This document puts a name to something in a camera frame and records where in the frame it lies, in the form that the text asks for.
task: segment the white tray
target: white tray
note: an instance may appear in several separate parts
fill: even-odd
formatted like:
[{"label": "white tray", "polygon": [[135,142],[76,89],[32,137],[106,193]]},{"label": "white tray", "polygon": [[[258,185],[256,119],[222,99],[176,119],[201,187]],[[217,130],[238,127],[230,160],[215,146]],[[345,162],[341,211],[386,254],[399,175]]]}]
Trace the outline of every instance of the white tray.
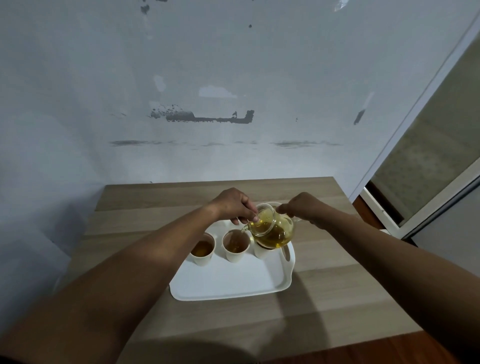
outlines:
[{"label": "white tray", "polygon": [[206,230],[216,241],[212,260],[200,267],[189,256],[170,282],[173,298],[179,301],[218,300],[273,293],[290,287],[295,265],[291,242],[271,251],[265,259],[259,259],[253,253],[253,238],[248,231],[250,246],[242,259],[231,263],[225,258],[223,236],[242,227],[230,221],[219,221]]}]

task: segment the tea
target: tea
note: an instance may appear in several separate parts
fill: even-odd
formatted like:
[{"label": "tea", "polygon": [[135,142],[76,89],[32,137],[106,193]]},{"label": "tea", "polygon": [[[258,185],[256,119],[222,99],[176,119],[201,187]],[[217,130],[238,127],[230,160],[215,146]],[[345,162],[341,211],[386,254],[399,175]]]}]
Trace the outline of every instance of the tea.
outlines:
[{"label": "tea", "polygon": [[213,245],[206,240],[200,240],[192,250],[192,255],[203,257],[209,255],[213,251]]},{"label": "tea", "polygon": [[[271,222],[262,222],[256,225],[258,231],[266,231],[271,225]],[[279,225],[274,225],[273,228],[265,235],[254,236],[255,241],[261,246],[268,249],[281,248],[290,241],[291,234],[287,234],[285,230]]]},{"label": "tea", "polygon": [[231,253],[241,253],[247,250],[250,238],[240,230],[232,230],[223,238],[223,246]]}]

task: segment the wooden table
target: wooden table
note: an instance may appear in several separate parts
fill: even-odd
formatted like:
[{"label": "wooden table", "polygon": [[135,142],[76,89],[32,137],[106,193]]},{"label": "wooden table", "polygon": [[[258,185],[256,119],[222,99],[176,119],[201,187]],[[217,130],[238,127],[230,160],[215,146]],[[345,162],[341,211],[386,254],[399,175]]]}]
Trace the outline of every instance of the wooden table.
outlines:
[{"label": "wooden table", "polygon": [[[286,202],[308,191],[357,214],[331,177],[110,185],[63,284],[231,186],[255,202]],[[179,302],[166,291],[119,363],[248,363],[420,330],[330,234],[301,221],[293,242],[296,264],[290,288],[199,302]]]}]

